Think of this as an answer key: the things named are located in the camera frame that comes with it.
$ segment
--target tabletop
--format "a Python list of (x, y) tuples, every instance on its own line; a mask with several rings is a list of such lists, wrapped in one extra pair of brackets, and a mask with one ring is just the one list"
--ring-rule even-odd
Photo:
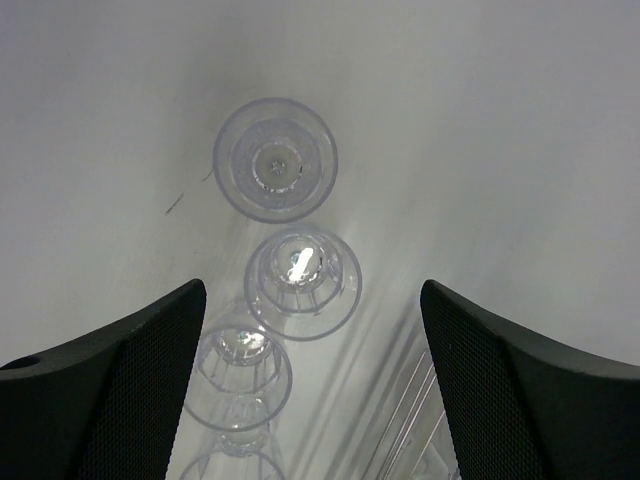
[(640, 364), (639, 24), (633, 1), (3, 1), (0, 363), (194, 277), (208, 317), (241, 295), (278, 227), (227, 203), (213, 142), (278, 96), (333, 132), (337, 181), (307, 220), (364, 282), (344, 328), (287, 343), (291, 478), (324, 478), (427, 278)]

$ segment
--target textured black surface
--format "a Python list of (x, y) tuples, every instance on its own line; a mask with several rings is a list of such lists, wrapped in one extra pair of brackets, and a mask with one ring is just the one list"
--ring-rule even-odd
[(428, 281), (425, 331), (464, 480), (640, 478), (640, 368)]
[(0, 369), (0, 478), (163, 479), (205, 302), (194, 280)]

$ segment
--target white surface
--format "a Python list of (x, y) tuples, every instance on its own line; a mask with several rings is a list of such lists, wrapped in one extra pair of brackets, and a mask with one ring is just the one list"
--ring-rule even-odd
[(336, 137), (312, 220), (365, 281), (343, 331), (289, 345), (291, 478), (322, 478), (314, 422), (352, 415), (428, 277), (640, 364), (639, 25), (634, 0), (0, 0), (0, 363), (191, 277), (210, 311), (237, 295), (271, 230), (202, 179), (226, 117), (278, 95)]

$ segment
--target transparent cup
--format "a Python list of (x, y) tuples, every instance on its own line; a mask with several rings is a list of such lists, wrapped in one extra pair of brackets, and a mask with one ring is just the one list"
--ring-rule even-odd
[(282, 343), (238, 300), (203, 332), (184, 408), (209, 428), (247, 432), (278, 415), (292, 382)]
[(329, 127), (309, 107), (263, 98), (234, 112), (213, 150), (213, 171), (229, 203), (265, 223), (306, 217), (329, 196), (338, 151)]
[(285, 480), (276, 438), (265, 424), (255, 430), (219, 437), (201, 452), (180, 480)]
[(253, 253), (244, 290), (251, 313), (266, 330), (289, 340), (317, 340), (354, 314), (362, 272), (351, 248), (335, 234), (297, 224)]

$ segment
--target scratch on surface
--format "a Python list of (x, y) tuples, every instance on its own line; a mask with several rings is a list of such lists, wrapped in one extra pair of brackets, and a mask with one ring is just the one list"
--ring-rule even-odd
[(182, 197), (184, 197), (184, 192), (182, 192), (182, 193), (180, 194), (180, 196), (178, 197), (178, 199), (177, 199), (175, 202), (173, 202), (173, 205), (171, 205), (171, 206), (169, 207), (169, 210), (167, 210), (166, 212), (164, 212), (164, 214), (165, 214), (165, 215), (169, 215), (169, 214), (171, 213), (171, 210), (173, 210), (174, 208), (176, 208), (176, 205), (178, 204), (178, 202), (179, 202), (180, 200), (182, 200)]
[(213, 175), (213, 168), (212, 168), (212, 169), (211, 169), (211, 171), (209, 172), (209, 175), (207, 175), (206, 177), (204, 177), (204, 178), (202, 179), (202, 181), (203, 181), (203, 182), (206, 182), (207, 180), (209, 180), (209, 177), (210, 177), (211, 175)]

